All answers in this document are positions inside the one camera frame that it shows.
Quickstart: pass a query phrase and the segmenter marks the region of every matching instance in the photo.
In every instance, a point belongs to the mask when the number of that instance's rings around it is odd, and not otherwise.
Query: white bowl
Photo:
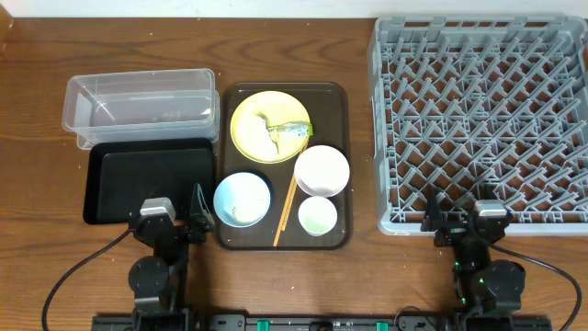
[[[310,235],[320,236],[333,230],[337,223],[337,209],[323,197],[310,197],[298,209],[298,220]]]
[[[304,151],[294,165],[294,177],[300,188],[314,197],[332,197],[349,181],[349,163],[341,152],[330,146],[314,146]]]
[[[213,205],[223,223],[247,227],[266,216],[270,199],[269,187],[262,178],[242,172],[221,181],[214,192]]]

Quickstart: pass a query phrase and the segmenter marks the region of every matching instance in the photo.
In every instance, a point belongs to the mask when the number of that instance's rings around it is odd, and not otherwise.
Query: brown tray
[[[298,99],[308,110],[314,135],[309,147],[330,145],[349,157],[349,124],[347,96],[342,87],[333,83],[240,83],[227,89],[222,100],[222,133],[217,185],[237,172],[251,172],[263,178],[271,191],[271,205],[266,216],[257,224],[246,228],[233,228],[217,219],[215,237],[232,250],[330,250],[343,246],[352,233],[351,178],[345,189],[330,198],[337,209],[337,223],[329,233],[314,237],[307,234],[298,221],[298,208],[309,197],[296,188],[288,217],[288,225],[277,247],[274,239],[279,219],[286,202],[288,186],[297,157],[288,161],[264,165],[243,156],[232,143],[230,124],[232,114],[247,97],[263,91],[285,92]]]

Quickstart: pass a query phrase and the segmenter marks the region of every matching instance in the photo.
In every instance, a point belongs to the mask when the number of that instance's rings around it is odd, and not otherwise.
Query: yellow plate
[[[264,164],[274,164],[288,160],[296,155],[309,137],[277,141],[277,157],[274,160],[264,159],[264,153],[259,151],[257,140],[247,134],[247,125],[253,116],[266,120],[267,127],[273,127],[291,122],[311,123],[309,113],[295,97],[277,91],[256,93],[245,99],[232,114],[231,138],[239,152],[247,158]]]

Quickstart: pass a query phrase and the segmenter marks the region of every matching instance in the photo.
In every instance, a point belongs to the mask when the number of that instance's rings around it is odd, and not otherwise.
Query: cable
[[[576,290],[576,304],[574,305],[573,310],[571,311],[570,317],[568,317],[568,320],[566,321],[566,323],[563,324],[563,326],[560,329],[560,331],[567,330],[568,327],[570,327],[571,323],[573,323],[573,320],[576,318],[578,313],[580,312],[580,306],[582,306],[582,289],[580,289],[580,284],[578,284],[578,281],[576,281],[574,279],[574,277],[572,277],[569,273],[563,271],[560,268],[551,266],[549,263],[543,262],[541,260],[538,260],[538,259],[535,259],[532,257],[525,256],[520,253],[513,252],[511,250],[508,250],[506,248],[502,248],[502,247],[497,246],[495,244],[492,244],[489,241],[487,241],[486,239],[481,237],[481,235],[478,233],[478,230],[475,228],[475,226],[472,225],[471,228],[473,229],[473,233],[478,237],[478,239],[480,241],[482,241],[482,243],[485,244],[486,246],[488,246],[489,248],[497,250],[501,253],[508,254],[511,257],[518,257],[524,261],[535,263],[543,268],[547,268],[551,271],[554,271],[554,272],[560,274],[566,280],[570,281],[571,285],[573,285],[574,289]]]
[[[65,282],[65,280],[67,280],[70,276],[72,276],[72,274],[76,270],[78,270],[79,268],[81,268],[84,264],[92,261],[96,257],[99,257],[100,255],[102,255],[102,253],[108,251],[110,248],[112,248],[116,244],[120,243],[120,241],[122,239],[124,239],[127,235],[129,235],[130,233],[132,233],[132,230],[125,231],[124,234],[122,234],[120,237],[118,237],[117,239],[115,239],[112,243],[106,245],[104,248],[102,248],[99,251],[95,252],[91,256],[86,257],[85,259],[83,259],[82,261],[80,261],[78,264],[76,264],[75,266],[73,266],[71,269],[69,269],[69,271],[67,271],[62,276],[62,278],[59,281],[57,281],[57,283],[55,284],[55,286],[53,286],[53,289],[51,290],[51,292],[47,296],[47,300],[45,300],[45,305],[43,306],[43,314],[40,317],[40,322],[41,322],[41,324],[43,326],[43,331],[49,331],[49,327],[47,326],[47,312],[49,311],[49,305],[51,304],[51,300],[53,300],[53,296],[55,295],[55,292],[57,292],[57,290],[59,290],[59,288],[62,286],[62,284]]]
[[[421,312],[421,311],[422,311],[422,310],[421,310],[421,308],[419,308],[419,307],[415,307],[415,306],[406,306],[406,307],[404,307],[404,308],[400,309],[400,311],[399,311],[398,313],[396,313],[396,316],[394,316],[394,326],[398,326],[398,316],[399,316],[400,314],[402,314],[402,312],[404,312],[404,311],[405,311],[405,310],[407,310],[407,309],[414,309],[414,310],[417,310],[417,311],[419,311],[419,312]],[[427,321],[427,322],[428,322],[428,323],[429,323],[429,324],[430,324],[430,325],[431,325],[433,328],[435,328],[435,323],[431,322],[431,320],[429,319],[429,317],[428,317],[428,316],[423,316],[423,317],[426,319],[426,321]]]

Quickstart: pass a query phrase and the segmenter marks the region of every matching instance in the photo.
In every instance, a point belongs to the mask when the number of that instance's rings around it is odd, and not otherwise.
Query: light blue bowl
[[[261,221],[269,210],[271,196],[265,181],[251,173],[224,178],[214,192],[214,211],[232,227],[247,227]]]

